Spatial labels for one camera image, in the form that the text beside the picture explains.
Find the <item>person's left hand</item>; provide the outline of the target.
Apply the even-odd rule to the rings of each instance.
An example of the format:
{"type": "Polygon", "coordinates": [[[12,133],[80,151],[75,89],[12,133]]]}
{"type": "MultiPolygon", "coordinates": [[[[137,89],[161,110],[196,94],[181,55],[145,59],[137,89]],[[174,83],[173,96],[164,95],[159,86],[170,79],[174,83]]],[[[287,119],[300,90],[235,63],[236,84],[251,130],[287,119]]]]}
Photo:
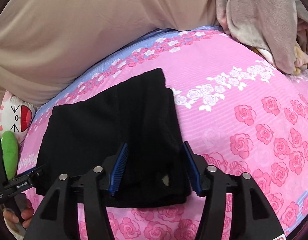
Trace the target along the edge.
{"type": "Polygon", "coordinates": [[[21,193],[15,197],[17,208],[20,215],[15,213],[14,207],[4,206],[3,217],[6,225],[13,231],[20,233],[20,228],[27,229],[33,218],[34,208],[26,194],[21,193]]]}

